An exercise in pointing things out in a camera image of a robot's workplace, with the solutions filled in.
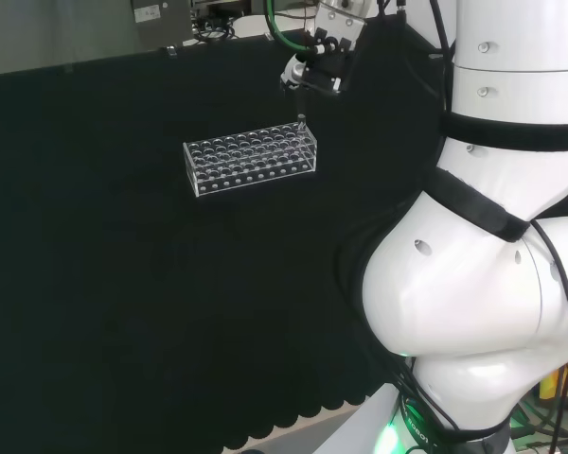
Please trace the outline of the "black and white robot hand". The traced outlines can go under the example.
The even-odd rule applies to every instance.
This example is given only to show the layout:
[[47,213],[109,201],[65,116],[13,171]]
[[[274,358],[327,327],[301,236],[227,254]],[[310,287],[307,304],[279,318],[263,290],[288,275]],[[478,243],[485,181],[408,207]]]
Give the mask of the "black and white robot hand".
[[309,50],[293,55],[280,75],[280,83],[291,90],[312,89],[326,95],[339,95],[353,71],[356,40],[336,38],[318,27],[310,35]]

